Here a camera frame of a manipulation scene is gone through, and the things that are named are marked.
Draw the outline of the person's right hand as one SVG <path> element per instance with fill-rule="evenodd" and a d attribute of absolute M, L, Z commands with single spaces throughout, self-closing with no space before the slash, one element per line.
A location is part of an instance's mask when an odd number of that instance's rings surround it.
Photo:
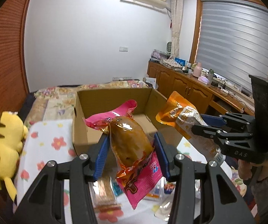
<path fill-rule="evenodd" d="M 247 161 L 243 161 L 241 159 L 238 160 L 238 174 L 239 177 L 246 181 L 252 178 L 252 169 L 254 167 L 262 167 L 261 172 L 259 177 L 257 178 L 258 181 L 262 181 L 265 178 L 268 178 L 268 160 L 265 160 L 261 164 L 255 164 L 255 163 L 250 163 Z"/>

